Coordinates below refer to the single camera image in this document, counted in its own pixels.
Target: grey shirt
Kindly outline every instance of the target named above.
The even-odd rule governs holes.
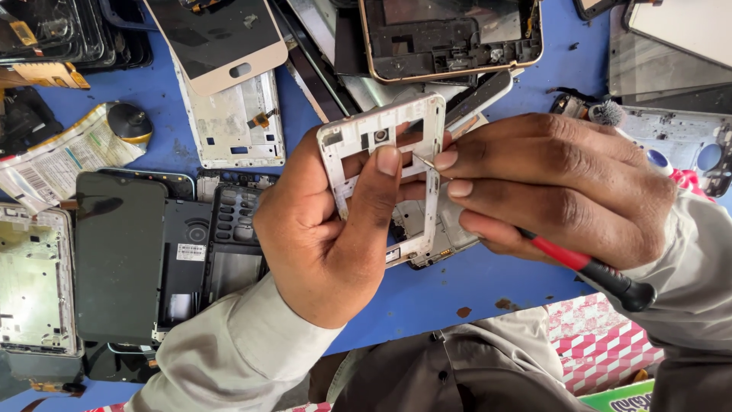
[[[662,257],[625,271],[659,292],[648,311],[624,313],[665,349],[651,408],[732,411],[732,219],[680,191],[665,231]],[[335,410],[591,411],[559,380],[545,317],[528,309],[354,351]],[[125,410],[270,411],[339,333],[298,317],[267,276],[175,327],[158,351],[161,373]]]

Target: blue table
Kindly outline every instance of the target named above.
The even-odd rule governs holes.
[[[570,0],[545,1],[542,13],[544,55],[539,64],[519,76],[520,83],[505,98],[487,110],[489,120],[548,111],[555,96],[545,92],[554,86],[573,87],[586,94],[605,93],[608,14],[596,18],[589,27],[577,17]],[[103,101],[121,100],[141,107],[154,123],[154,134],[147,154],[129,167],[182,172],[194,177],[201,163],[168,48],[159,34],[151,34],[150,40],[155,55],[151,67],[89,76],[89,91],[43,88],[40,93],[64,126],[73,124]],[[570,51],[569,46],[576,42],[580,42],[578,49]],[[287,70],[279,67],[275,74],[289,155],[305,131],[320,121]],[[281,173],[281,168],[254,170]],[[386,272],[374,299],[348,324],[327,353],[497,316],[507,312],[496,307],[501,299],[528,308],[594,293],[586,284],[574,282],[574,278],[572,271],[497,256],[481,246],[421,271],[399,265]],[[466,317],[458,315],[462,308],[470,309]],[[138,387],[131,383],[88,383],[92,387],[82,398],[47,401],[37,411],[82,411],[124,402]],[[25,392],[0,403],[0,410],[20,410],[35,397],[38,394]]]

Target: forearm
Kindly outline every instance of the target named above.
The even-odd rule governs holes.
[[[656,287],[647,311],[619,312],[661,345],[732,350],[732,219],[724,207],[679,194],[666,222],[666,250],[627,276]]]
[[[292,312],[267,275],[173,328],[157,353],[161,372],[125,410],[270,411],[340,330],[319,328]]]

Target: phone pile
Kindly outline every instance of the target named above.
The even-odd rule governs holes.
[[[134,0],[3,1],[0,65],[63,62],[81,74],[150,65],[147,33],[112,25],[101,1],[126,21],[144,22]]]

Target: white phone frame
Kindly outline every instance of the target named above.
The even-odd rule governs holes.
[[[324,125],[318,130],[318,144],[325,165],[330,188],[335,198],[338,214],[348,219],[346,199],[353,192],[358,176],[346,179],[341,159],[368,150],[369,155],[379,146],[397,145],[396,127],[405,122],[424,121],[422,140],[399,147],[412,152],[412,163],[402,169],[402,178],[427,173],[425,188],[425,230],[421,235],[386,248],[387,268],[421,256],[432,250],[437,220],[437,199],[440,188],[440,174],[417,156],[431,161],[442,151],[442,136],[445,123],[445,99],[431,92],[404,102],[393,103],[355,116]],[[387,131],[383,141],[376,141],[377,132]]]

